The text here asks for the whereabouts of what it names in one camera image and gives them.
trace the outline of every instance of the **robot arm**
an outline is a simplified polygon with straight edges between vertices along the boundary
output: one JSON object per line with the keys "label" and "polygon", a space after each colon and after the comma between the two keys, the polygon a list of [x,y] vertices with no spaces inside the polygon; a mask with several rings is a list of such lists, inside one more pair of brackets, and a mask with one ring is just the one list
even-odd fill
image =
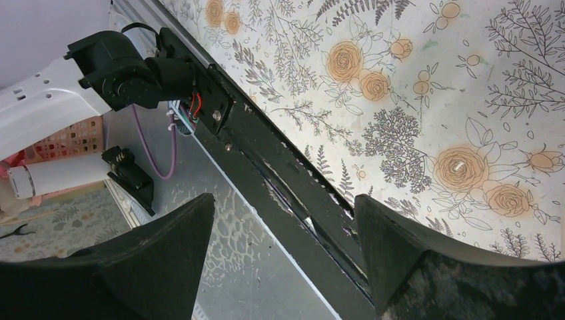
{"label": "robot arm", "polygon": [[0,91],[0,160],[84,119],[136,103],[187,99],[195,83],[183,59],[143,60],[121,33],[102,31],[68,46],[66,56]]}

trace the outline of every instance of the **black metal bracket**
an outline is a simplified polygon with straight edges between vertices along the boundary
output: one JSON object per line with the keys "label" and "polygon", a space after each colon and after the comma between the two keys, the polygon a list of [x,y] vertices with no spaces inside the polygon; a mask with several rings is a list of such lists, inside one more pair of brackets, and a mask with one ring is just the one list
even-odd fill
{"label": "black metal bracket", "polygon": [[204,66],[169,28],[161,28],[159,39],[161,50],[157,53],[157,57],[181,59],[192,66],[194,83],[191,85],[194,85],[196,93],[199,93],[201,98],[195,103],[202,103],[198,113],[199,124],[202,123],[211,133],[217,135],[234,101],[229,91],[211,76],[217,72],[217,66],[215,64]]}
{"label": "black metal bracket", "polygon": [[102,153],[102,160],[110,165],[108,177],[114,180],[141,205],[152,217],[153,179],[135,163],[135,156],[129,149],[112,147]]}

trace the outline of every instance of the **wall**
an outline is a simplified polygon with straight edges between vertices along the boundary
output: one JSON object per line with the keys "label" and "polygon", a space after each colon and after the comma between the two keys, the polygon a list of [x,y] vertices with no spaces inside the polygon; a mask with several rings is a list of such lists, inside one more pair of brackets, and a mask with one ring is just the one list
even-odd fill
{"label": "wall", "polygon": [[67,45],[108,29],[109,0],[2,0],[0,88],[48,66]]}
{"label": "wall", "polygon": [[565,1],[161,2],[350,203],[559,260]]}

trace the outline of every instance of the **white wall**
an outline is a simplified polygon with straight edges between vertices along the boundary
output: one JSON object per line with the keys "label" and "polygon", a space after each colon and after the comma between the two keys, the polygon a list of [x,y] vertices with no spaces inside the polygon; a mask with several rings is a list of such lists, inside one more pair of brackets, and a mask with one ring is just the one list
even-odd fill
{"label": "white wall", "polygon": [[0,88],[43,69],[109,26],[110,0],[0,0]]}

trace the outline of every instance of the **fern drawing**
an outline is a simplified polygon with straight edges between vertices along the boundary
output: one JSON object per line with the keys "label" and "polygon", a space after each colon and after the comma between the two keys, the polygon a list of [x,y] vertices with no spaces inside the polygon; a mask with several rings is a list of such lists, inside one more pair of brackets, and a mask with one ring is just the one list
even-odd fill
{"label": "fern drawing", "polygon": [[75,207],[68,208],[68,209],[64,210],[63,212],[58,212],[53,217],[53,223],[67,222],[67,221],[71,220],[71,218],[74,215],[76,215],[78,212],[79,212],[79,210]]}
{"label": "fern drawing", "polygon": [[316,73],[304,60],[317,51],[322,41],[319,25],[289,19],[294,13],[290,0],[272,1],[265,17],[265,38],[275,49],[275,72],[292,96],[317,88]]}
{"label": "fern drawing", "polygon": [[561,260],[561,251],[557,250],[553,242],[551,242],[551,245],[547,248],[541,233],[536,234],[534,242],[536,243],[536,249],[541,254],[541,258],[545,259],[547,262],[558,262]]}
{"label": "fern drawing", "polygon": [[341,182],[339,183],[338,191],[349,202],[353,201],[354,197],[351,193],[354,189],[354,187],[351,187],[352,184],[353,182],[351,182],[351,177],[349,176],[345,162],[341,159]]}
{"label": "fern drawing", "polygon": [[312,161],[312,155],[310,154],[310,145],[306,145],[306,147],[304,148],[304,156],[306,157],[306,159],[308,159],[308,161]]}
{"label": "fern drawing", "polygon": [[[319,19],[329,9],[339,4],[339,0],[326,0],[316,14],[316,20]],[[402,13],[408,5],[414,5],[409,0],[347,0],[336,11],[333,18],[332,25],[337,27],[342,21],[354,13],[366,12],[374,10],[374,25],[378,26],[380,18],[384,12],[390,7],[394,6],[394,16],[396,20],[400,20]]]}
{"label": "fern drawing", "polygon": [[414,204],[412,204],[409,200],[398,200],[393,197],[388,197],[387,200],[384,200],[390,208],[394,209],[399,215],[403,217],[411,218],[412,220],[420,223],[418,220],[418,209]]}
{"label": "fern drawing", "polygon": [[320,19],[320,17],[329,9],[331,9],[333,6],[338,5],[339,4],[339,0],[326,0],[324,1],[324,3],[322,4],[322,7],[320,7],[320,10],[318,10],[318,13],[316,14],[316,20]]}
{"label": "fern drawing", "polygon": [[94,240],[94,244],[98,245],[102,242],[106,242],[114,237],[117,237],[119,234],[119,232],[114,229],[114,228],[110,228],[98,235],[96,235],[95,240]]}
{"label": "fern drawing", "polygon": [[249,0],[249,23],[260,25],[263,22],[263,10],[259,8],[261,0]]}
{"label": "fern drawing", "polygon": [[293,108],[273,109],[269,115],[277,111],[284,111],[286,116],[294,120],[294,124],[299,131],[302,131],[304,121],[306,121],[313,128],[315,137],[319,137],[325,132],[328,141],[332,144],[337,143],[338,140],[343,141],[343,145],[347,148],[350,155],[359,156],[362,154],[361,142],[357,139],[350,139],[350,136],[353,134],[351,130],[342,125],[331,125],[328,123],[332,111],[320,109],[316,112],[313,102],[310,100],[295,101]]}
{"label": "fern drawing", "polygon": [[334,179],[329,177],[329,175],[333,175],[333,171],[326,160],[326,154],[324,152],[324,145],[320,145],[318,148],[318,157],[316,158],[316,169],[326,177],[326,179],[330,182],[334,182]]}
{"label": "fern drawing", "polygon": [[259,93],[270,102],[278,103],[283,95],[275,89],[273,70],[268,68],[263,60],[255,60],[255,55],[251,49],[243,47],[235,40],[232,48],[235,61],[247,65],[245,69],[247,83],[259,87]]}
{"label": "fern drawing", "polygon": [[491,248],[491,251],[516,258],[523,258],[530,253],[530,247],[527,246],[528,242],[523,235],[515,235],[510,228],[500,230],[500,235],[504,240],[507,251],[505,251],[501,244],[496,241],[493,244],[488,245]]}
{"label": "fern drawing", "polygon": [[449,225],[447,224],[447,222],[442,219],[441,223],[438,218],[435,218],[434,220],[426,217],[426,219],[428,220],[428,228],[433,229],[439,233],[445,234],[448,237],[453,238],[453,232],[451,231],[451,228],[449,227]]}
{"label": "fern drawing", "polygon": [[530,1],[512,0],[509,8],[490,20],[486,29],[499,56],[521,57],[511,70],[505,70],[505,84],[494,84],[488,90],[492,98],[485,100],[491,114],[501,118],[513,115],[531,117],[536,110],[565,110],[565,88],[554,76],[565,77],[565,46],[559,41],[565,29],[559,14],[551,8],[530,5]]}

